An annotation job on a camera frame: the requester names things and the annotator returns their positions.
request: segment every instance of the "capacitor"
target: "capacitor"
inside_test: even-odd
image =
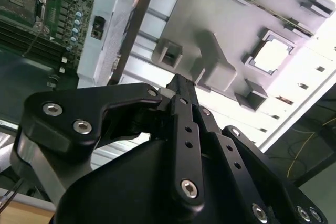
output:
[[[81,12],[76,12],[76,16],[79,17],[79,18],[81,18],[81,17],[83,16],[83,13],[81,13]]]
[[[78,38],[77,38],[77,36],[72,36],[72,37],[70,38],[70,40],[71,40],[72,42],[76,42],[76,41],[78,40]]]
[[[76,27],[74,27],[74,28],[72,29],[72,32],[73,32],[74,34],[77,34],[77,33],[79,33],[79,29],[76,28]]]

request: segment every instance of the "metal screw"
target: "metal screw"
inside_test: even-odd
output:
[[[92,131],[92,126],[89,122],[78,120],[74,123],[73,129],[83,135],[89,134]]]
[[[310,208],[309,210],[318,222],[322,222],[321,216],[313,208]]]
[[[182,103],[185,104],[185,105],[188,104],[188,102],[187,102],[185,99],[183,99],[183,98],[180,98],[180,102],[182,102]]]
[[[43,111],[47,115],[52,115],[52,116],[58,116],[63,113],[62,107],[55,103],[47,103],[43,105]]]
[[[151,96],[155,97],[156,96],[156,92],[153,90],[148,90],[148,94],[150,94]]]
[[[197,187],[190,180],[183,180],[181,182],[181,187],[188,198],[194,199],[197,197]]]
[[[237,131],[236,129],[232,129],[232,131],[233,131],[233,133],[235,133],[236,136],[240,135],[239,131]]]
[[[310,222],[310,217],[302,207],[298,206],[298,213],[306,222]]]
[[[206,108],[202,108],[202,111],[206,115],[211,115],[210,111],[208,109],[206,109]]]
[[[267,215],[264,212],[264,210],[259,207],[257,204],[252,204],[252,211],[254,216],[263,224],[266,224],[268,222]]]

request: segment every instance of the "electronic component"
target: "electronic component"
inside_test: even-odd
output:
[[[83,46],[93,1],[0,0],[0,49],[58,70],[58,62],[72,41],[76,46],[71,50],[67,68],[77,70],[82,53],[77,48]]]
[[[105,25],[105,19],[100,16],[96,16],[95,20],[93,21],[93,28],[91,37],[101,40],[104,33],[104,25]]]

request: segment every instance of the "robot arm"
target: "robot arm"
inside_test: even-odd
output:
[[[148,142],[93,171],[96,147]],[[327,223],[237,128],[219,129],[194,83],[34,94],[11,156],[57,206],[54,223]]]

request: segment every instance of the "green circuit board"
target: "green circuit board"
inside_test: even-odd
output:
[[[0,47],[22,54],[26,52],[27,57],[41,59],[55,66],[66,56],[67,68],[76,70],[93,2],[0,0]]]

